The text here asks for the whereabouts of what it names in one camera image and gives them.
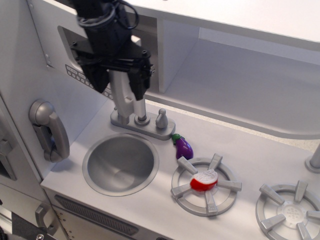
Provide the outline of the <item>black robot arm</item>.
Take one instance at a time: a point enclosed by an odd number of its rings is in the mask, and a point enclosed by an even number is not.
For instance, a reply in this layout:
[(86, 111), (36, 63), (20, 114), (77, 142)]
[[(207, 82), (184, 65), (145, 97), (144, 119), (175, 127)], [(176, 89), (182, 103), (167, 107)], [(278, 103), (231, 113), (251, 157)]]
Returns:
[(110, 83), (108, 71), (127, 73), (135, 99), (143, 99), (150, 87), (154, 66), (151, 53), (132, 41), (132, 29), (140, 18), (130, 24), (124, 0), (73, 0), (77, 23), (87, 38), (70, 46), (74, 59), (93, 88), (102, 93)]

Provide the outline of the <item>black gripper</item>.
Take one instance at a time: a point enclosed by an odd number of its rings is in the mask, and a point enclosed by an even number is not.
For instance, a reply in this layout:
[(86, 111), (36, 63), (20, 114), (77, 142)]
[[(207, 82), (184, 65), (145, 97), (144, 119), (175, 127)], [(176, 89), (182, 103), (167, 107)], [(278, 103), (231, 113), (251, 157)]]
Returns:
[(127, 17), (77, 17), (78, 25), (87, 37), (72, 42), (70, 50), (93, 88), (103, 93), (110, 77), (108, 70), (125, 72), (135, 99), (144, 98), (155, 72), (150, 62), (151, 53), (131, 40), (133, 24)]

